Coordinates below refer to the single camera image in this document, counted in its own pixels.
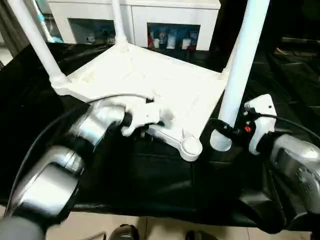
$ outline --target black cable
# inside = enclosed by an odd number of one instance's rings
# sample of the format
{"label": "black cable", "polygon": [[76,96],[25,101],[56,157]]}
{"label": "black cable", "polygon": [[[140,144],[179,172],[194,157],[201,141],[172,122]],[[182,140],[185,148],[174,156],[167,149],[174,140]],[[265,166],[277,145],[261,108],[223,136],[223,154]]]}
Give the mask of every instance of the black cable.
{"label": "black cable", "polygon": [[54,119],[53,121],[51,121],[40,133],[39,135],[35,138],[35,140],[33,141],[32,145],[30,146],[29,150],[27,151],[26,155],[24,156],[21,164],[20,164],[20,167],[19,167],[19,170],[18,172],[16,173],[15,175],[15,178],[14,178],[14,181],[13,181],[13,184],[12,184],[12,187],[11,187],[11,190],[10,190],[10,194],[9,194],[9,199],[8,199],[8,203],[6,205],[6,208],[5,208],[5,212],[4,212],[4,217],[8,214],[8,210],[10,209],[10,204],[11,204],[11,200],[12,200],[12,196],[14,194],[14,191],[16,190],[16,187],[17,187],[17,183],[18,183],[18,180],[20,178],[20,175],[22,173],[22,170],[24,168],[24,165],[26,164],[28,158],[30,157],[30,154],[32,152],[32,150],[35,148],[36,144],[39,142],[39,140],[42,138],[42,136],[47,132],[49,131],[55,124],[57,124],[58,122],[60,122],[62,119],[66,118],[66,117],[69,117],[71,114],[73,114],[75,111],[83,108],[83,107],[87,107],[86,104],[92,104],[92,103],[95,103],[95,102],[98,102],[98,101],[101,101],[101,100],[105,100],[105,99],[110,99],[110,98],[116,98],[116,97],[125,97],[125,96],[129,96],[129,97],[137,97],[137,98],[142,98],[142,99],[145,99],[145,100],[150,100],[148,97],[146,96],[143,96],[143,95],[140,95],[140,94],[135,94],[135,93],[120,93],[120,94],[112,94],[112,95],[108,95],[108,96],[104,96],[104,97],[101,97],[101,98],[98,98],[98,99],[95,99],[95,100],[91,100],[89,102],[83,102],[84,104],[81,104],[80,106],[78,107],[74,107],[72,109],[70,109],[69,111],[63,113],[62,115],[60,115],[59,117],[57,117],[56,119]]}
{"label": "black cable", "polygon": [[315,132],[313,132],[310,129],[306,128],[305,126],[302,126],[299,123],[296,123],[294,121],[288,120],[288,119],[280,117],[280,116],[274,116],[274,115],[270,115],[270,114],[255,113],[255,115],[258,116],[258,117],[273,118],[273,119],[277,119],[277,120],[282,121],[282,122],[286,122],[288,124],[296,126],[299,129],[304,130],[305,132],[311,134],[312,136],[314,136],[316,139],[318,139],[320,141],[320,136],[318,134],[316,134]]}

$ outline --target black fabric surface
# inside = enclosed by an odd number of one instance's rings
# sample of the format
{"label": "black fabric surface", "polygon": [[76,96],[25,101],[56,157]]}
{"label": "black fabric surface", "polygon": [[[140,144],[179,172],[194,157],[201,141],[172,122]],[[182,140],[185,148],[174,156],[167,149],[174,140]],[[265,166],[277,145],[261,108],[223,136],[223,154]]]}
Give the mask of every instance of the black fabric surface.
{"label": "black fabric surface", "polygon": [[[101,45],[49,44],[67,75],[107,49]],[[219,70],[208,52],[165,50],[161,53],[208,69]],[[320,133],[319,61],[256,54],[243,102],[271,94],[277,114]],[[108,78],[106,66],[105,77]],[[31,46],[0,71],[2,133],[0,203],[6,204],[20,163],[40,131],[53,119],[83,104],[71,96],[58,96]],[[220,103],[212,116],[216,117]],[[53,137],[81,113],[75,113],[48,132],[33,151],[25,172],[39,159]],[[311,141],[299,129],[296,136]],[[105,141],[106,152],[92,160],[94,174],[86,174],[76,211],[136,216],[169,217],[195,223],[255,226],[268,233],[282,229],[312,230],[310,216],[300,199],[276,177],[265,156],[253,156],[233,144],[231,151],[214,152],[209,121],[201,142],[203,152],[194,163],[150,136],[122,137],[116,129]]]}

